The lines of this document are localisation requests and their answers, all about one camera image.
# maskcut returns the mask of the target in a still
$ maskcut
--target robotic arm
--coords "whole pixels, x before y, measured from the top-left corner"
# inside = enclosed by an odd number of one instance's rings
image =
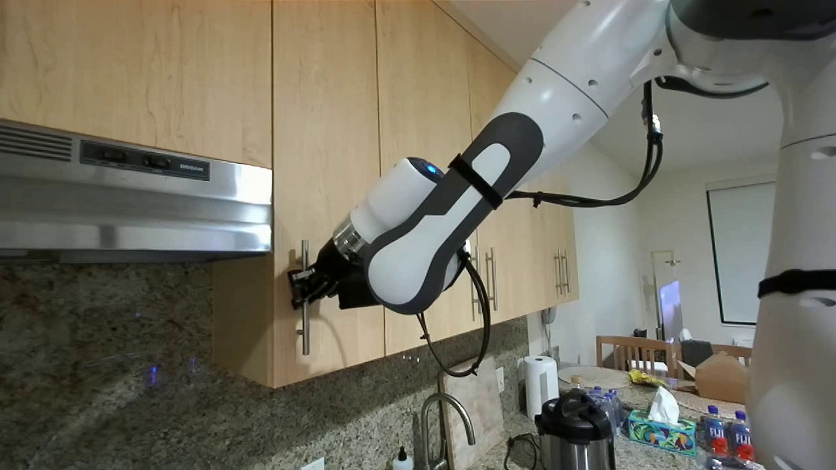
[[[346,215],[291,303],[345,296],[429,308],[465,237],[528,177],[588,143],[644,81],[705,98],[766,83],[783,98],[773,248],[755,339],[756,461],[831,469],[836,423],[836,6],[828,0],[581,0],[542,40],[449,173],[404,159]]]

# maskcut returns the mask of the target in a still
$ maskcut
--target window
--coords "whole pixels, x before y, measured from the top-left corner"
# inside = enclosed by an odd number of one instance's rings
[[[713,189],[705,200],[720,321],[755,325],[756,286],[766,277],[776,187],[755,183]]]

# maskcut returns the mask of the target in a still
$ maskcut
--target black kettle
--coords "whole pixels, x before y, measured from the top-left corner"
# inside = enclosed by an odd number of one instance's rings
[[[536,427],[545,470],[617,469],[610,420],[581,389],[542,402]]]

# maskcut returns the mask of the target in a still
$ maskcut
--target power outlet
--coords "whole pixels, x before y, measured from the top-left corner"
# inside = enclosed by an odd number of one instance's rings
[[[495,368],[495,389],[504,391],[504,368]]]
[[[299,470],[324,470],[324,458],[306,463]]]

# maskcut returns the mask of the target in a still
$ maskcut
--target range hood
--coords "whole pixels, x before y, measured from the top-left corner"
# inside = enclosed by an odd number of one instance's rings
[[[272,250],[272,173],[0,120],[0,262]]]

